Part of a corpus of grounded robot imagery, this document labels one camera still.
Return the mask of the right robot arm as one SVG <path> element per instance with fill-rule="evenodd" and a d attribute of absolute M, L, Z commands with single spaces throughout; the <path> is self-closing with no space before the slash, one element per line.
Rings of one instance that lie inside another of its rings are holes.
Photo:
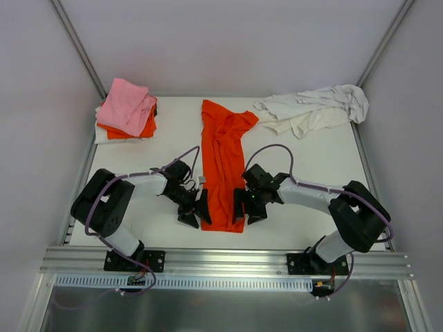
<path fill-rule="evenodd" d="M 392 230 L 389 213 L 358 181 L 325 187 L 297 181 L 287 173 L 272 176 L 258 164 L 245 171 L 242 178 L 246 187 L 233 191 L 233 223 L 241 218 L 246 218 L 248 224 L 266 219 L 269 203 L 301 205 L 331 216 L 336 231 L 290 261 L 291 274 L 330 274 L 346 255 L 368 252 L 384 230 Z"/>

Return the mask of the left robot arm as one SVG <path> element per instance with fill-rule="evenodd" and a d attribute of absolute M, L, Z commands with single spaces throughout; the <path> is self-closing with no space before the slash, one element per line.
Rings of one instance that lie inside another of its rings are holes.
<path fill-rule="evenodd" d="M 185 188 L 192 168 L 175 160 L 162 168 L 152 168 L 118 176 L 107 169 L 95 172 L 71 206 L 70 214 L 89 236 L 99 238 L 118 252 L 120 263 L 128 270 L 138 270 L 144 260 L 145 247 L 123 225 L 129 202 L 138 198 L 165 196 L 177 204 L 178 221 L 198 228 L 197 219 L 211 222 L 208 190 Z"/>

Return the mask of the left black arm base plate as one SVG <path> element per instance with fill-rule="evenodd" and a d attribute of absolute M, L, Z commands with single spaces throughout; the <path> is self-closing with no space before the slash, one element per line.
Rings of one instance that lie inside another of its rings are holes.
<path fill-rule="evenodd" d="M 164 270 L 165 251 L 163 250 L 137 249 L 130 258 L 148 266 L 154 273 L 162 273 Z M 121 257 L 114 251 L 109 251 L 103 269 L 109 272 L 137 273 L 142 271 L 143 268 Z"/>

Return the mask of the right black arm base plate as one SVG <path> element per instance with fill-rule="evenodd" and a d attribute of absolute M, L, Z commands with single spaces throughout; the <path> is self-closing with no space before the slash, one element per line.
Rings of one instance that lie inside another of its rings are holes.
<path fill-rule="evenodd" d="M 289 275 L 348 275 L 350 268 L 345 255 L 332 263 L 323 261 L 315 252 L 288 253 L 287 270 Z"/>

